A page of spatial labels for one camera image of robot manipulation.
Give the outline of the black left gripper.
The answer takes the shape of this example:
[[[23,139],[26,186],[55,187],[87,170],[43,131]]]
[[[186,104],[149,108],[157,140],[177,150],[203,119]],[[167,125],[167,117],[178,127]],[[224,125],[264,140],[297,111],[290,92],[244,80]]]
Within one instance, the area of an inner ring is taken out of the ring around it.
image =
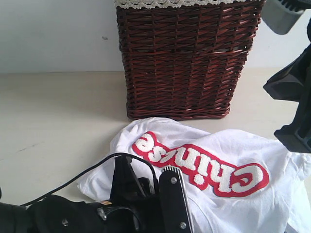
[[[194,232],[180,168],[163,167],[158,181],[149,162],[133,155],[114,157],[111,204],[103,207],[104,233],[161,233],[163,221],[166,233]],[[131,166],[133,160],[147,165],[153,183],[135,174]]]

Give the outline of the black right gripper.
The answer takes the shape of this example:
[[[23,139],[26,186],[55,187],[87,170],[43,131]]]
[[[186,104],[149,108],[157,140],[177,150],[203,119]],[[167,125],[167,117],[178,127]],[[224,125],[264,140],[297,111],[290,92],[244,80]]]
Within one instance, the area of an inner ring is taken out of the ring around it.
[[[263,88],[275,100],[298,102],[292,123],[276,130],[274,136],[291,152],[310,153],[311,47],[273,75]]]

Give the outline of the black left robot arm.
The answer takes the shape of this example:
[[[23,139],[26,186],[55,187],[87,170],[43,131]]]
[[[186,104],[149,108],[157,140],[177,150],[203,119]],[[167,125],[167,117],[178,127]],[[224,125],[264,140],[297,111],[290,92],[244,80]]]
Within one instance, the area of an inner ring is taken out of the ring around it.
[[[55,190],[23,205],[0,205],[3,233],[191,233],[194,231],[181,170],[138,178],[135,156],[114,153],[110,197],[73,202]]]

